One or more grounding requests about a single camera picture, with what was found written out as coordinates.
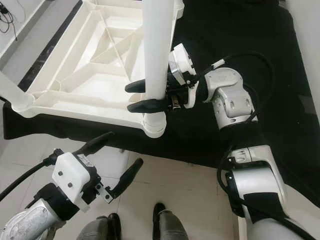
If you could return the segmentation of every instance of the shoe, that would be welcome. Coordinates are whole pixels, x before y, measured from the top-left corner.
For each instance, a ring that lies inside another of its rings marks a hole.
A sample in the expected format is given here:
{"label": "shoe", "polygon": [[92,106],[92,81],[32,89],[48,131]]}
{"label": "shoe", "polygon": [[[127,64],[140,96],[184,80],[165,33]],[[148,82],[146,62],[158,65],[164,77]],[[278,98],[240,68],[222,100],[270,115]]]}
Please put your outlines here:
{"label": "shoe", "polygon": [[166,209],[166,206],[158,202],[156,205],[154,205],[153,208],[153,231],[152,231],[152,240],[160,240],[160,217],[159,213]]}
{"label": "shoe", "polygon": [[108,216],[108,239],[121,240],[121,222],[120,217],[116,213],[111,213]]}

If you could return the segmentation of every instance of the person's leg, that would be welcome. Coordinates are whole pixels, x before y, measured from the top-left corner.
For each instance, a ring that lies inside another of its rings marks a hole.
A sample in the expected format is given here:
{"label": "person's leg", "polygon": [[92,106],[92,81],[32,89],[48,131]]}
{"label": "person's leg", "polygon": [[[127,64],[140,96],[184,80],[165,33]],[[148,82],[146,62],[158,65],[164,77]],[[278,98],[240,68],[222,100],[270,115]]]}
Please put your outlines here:
{"label": "person's leg", "polygon": [[106,240],[108,236],[108,218],[98,217],[88,223],[76,240]]}
{"label": "person's leg", "polygon": [[100,216],[87,224],[76,240],[121,240],[121,223],[116,213]]}
{"label": "person's leg", "polygon": [[[157,203],[154,207],[153,218],[155,218]],[[158,222],[153,221],[153,240],[189,240],[188,235],[181,221],[169,210],[161,210],[157,214]]]}

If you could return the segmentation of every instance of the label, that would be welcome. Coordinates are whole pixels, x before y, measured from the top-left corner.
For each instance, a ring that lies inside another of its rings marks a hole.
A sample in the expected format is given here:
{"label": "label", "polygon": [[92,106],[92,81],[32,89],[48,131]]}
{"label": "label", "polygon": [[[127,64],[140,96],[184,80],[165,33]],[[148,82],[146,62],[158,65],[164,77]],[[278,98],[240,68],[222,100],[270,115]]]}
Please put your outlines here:
{"label": "label", "polygon": [[81,160],[81,162],[83,162],[83,164],[87,167],[94,167],[94,165],[88,160],[88,158],[86,158],[85,155],[81,154],[78,155],[78,158]]}

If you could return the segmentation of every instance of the trouser leg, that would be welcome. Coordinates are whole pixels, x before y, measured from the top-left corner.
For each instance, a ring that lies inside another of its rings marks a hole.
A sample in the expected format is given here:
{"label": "trouser leg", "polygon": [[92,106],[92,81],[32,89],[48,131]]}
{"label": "trouser leg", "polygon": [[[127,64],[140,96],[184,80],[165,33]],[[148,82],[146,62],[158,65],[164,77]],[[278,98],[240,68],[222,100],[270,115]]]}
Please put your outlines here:
{"label": "trouser leg", "polygon": [[160,240],[189,240],[181,221],[169,210],[159,213]]}
{"label": "trouser leg", "polygon": [[76,240],[107,240],[108,219],[99,218],[87,224]]}

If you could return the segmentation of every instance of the tiled floor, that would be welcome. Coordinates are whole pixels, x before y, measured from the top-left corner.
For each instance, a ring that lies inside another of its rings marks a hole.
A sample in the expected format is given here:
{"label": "tiled floor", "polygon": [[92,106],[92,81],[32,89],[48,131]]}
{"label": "tiled floor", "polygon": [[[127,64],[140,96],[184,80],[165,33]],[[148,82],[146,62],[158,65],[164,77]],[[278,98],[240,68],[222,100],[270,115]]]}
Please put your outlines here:
{"label": "tiled floor", "polygon": [[[8,141],[0,158],[0,191],[48,156],[54,148],[73,152],[83,144],[45,134]],[[78,212],[58,230],[55,239],[76,239],[88,222],[98,216],[117,212],[124,240],[151,240],[152,211],[158,201],[162,201],[180,218],[190,240],[234,239],[237,226],[233,224],[228,198],[217,185],[214,168],[134,152],[121,153],[112,147],[104,147],[89,159],[97,167],[103,182],[114,186],[122,172],[138,157],[144,160],[144,165],[132,185],[117,200],[107,205],[98,197],[87,213]],[[48,167],[38,171],[1,202],[0,226],[21,211],[42,186],[52,181],[52,169]],[[320,210],[316,210],[292,188],[288,188],[288,195],[290,214],[320,239],[320,232],[314,227],[320,225]]]}

